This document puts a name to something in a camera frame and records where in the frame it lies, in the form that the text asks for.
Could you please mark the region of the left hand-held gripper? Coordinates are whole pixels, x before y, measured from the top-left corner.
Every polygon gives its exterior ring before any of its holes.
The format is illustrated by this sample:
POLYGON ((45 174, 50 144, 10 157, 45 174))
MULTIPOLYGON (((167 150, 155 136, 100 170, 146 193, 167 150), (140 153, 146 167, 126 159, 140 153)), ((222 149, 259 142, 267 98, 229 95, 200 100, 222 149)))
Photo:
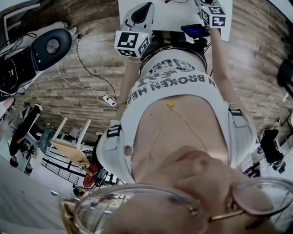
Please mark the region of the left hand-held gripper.
POLYGON ((124 57, 141 58, 150 45, 155 5, 141 3, 130 9, 115 34, 114 49, 124 57))

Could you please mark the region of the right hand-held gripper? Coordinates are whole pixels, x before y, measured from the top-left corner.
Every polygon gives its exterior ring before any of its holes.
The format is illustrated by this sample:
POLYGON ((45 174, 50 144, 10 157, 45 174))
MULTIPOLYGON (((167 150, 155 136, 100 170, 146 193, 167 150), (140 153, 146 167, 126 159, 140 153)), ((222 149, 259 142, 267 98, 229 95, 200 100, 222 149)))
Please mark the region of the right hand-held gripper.
POLYGON ((199 17, 209 28, 224 28, 226 13, 218 0, 194 0, 198 7, 199 17))

